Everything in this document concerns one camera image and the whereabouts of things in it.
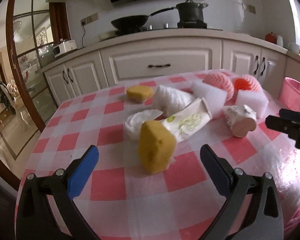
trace power outlet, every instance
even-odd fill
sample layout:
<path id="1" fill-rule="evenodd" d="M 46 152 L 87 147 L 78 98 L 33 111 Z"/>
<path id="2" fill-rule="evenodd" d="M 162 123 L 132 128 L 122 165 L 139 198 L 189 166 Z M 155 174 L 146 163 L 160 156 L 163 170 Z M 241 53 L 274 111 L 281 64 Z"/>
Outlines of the power outlet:
<path id="1" fill-rule="evenodd" d="M 256 7 L 251 4 L 242 4 L 242 8 L 245 11 L 256 14 Z"/>
<path id="2" fill-rule="evenodd" d="M 82 19 L 80 22 L 81 22 L 81 25 L 87 25 L 87 24 L 92 23 L 92 22 L 94 22 L 98 19 L 99 19 L 98 13 L 95 13 L 95 14 L 91 14 L 90 16 Z"/>

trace wok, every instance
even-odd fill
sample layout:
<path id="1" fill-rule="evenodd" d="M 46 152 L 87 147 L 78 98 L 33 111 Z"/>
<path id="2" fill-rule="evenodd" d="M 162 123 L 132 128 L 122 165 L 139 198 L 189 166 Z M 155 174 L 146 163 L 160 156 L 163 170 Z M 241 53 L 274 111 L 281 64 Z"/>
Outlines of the wok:
<path id="1" fill-rule="evenodd" d="M 159 11 L 155 11 L 154 13 L 150 14 L 149 16 L 148 15 L 133 15 L 133 16 L 122 17 L 122 18 L 113 20 L 111 22 L 111 24 L 113 25 L 113 27 L 115 27 L 119 30 L 138 28 L 138 27 L 145 25 L 145 23 L 147 22 L 147 20 L 150 16 L 156 15 L 161 12 L 170 11 L 173 9 L 175 9 L 175 7 L 161 9 Z"/>

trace glass door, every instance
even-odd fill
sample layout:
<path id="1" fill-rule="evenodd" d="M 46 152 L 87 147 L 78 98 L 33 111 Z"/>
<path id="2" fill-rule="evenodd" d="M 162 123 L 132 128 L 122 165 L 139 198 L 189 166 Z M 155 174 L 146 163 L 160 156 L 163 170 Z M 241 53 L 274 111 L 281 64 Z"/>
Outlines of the glass door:
<path id="1" fill-rule="evenodd" d="M 34 123 L 42 132 L 57 109 L 40 71 L 54 60 L 49 3 L 45 0 L 9 0 L 6 32 L 18 90 Z"/>

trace paper cup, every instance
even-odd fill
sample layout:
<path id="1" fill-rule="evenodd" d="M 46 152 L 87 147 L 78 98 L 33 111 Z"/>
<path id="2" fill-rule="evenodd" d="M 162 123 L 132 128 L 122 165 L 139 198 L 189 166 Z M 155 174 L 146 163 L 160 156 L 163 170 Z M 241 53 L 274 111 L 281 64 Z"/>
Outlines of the paper cup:
<path id="1" fill-rule="evenodd" d="M 249 131 L 257 128 L 257 114 L 249 106 L 225 106 L 223 111 L 234 136 L 246 137 Z"/>

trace white appliance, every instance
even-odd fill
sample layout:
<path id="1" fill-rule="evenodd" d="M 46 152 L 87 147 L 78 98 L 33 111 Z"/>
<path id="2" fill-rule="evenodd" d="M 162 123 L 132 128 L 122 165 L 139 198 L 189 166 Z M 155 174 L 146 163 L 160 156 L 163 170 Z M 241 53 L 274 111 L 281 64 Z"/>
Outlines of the white appliance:
<path id="1" fill-rule="evenodd" d="M 70 51 L 76 50 L 77 44 L 75 43 L 75 40 L 60 40 L 60 43 L 55 45 L 53 47 L 53 54 L 54 57 L 59 57 L 61 55 L 64 55 Z"/>

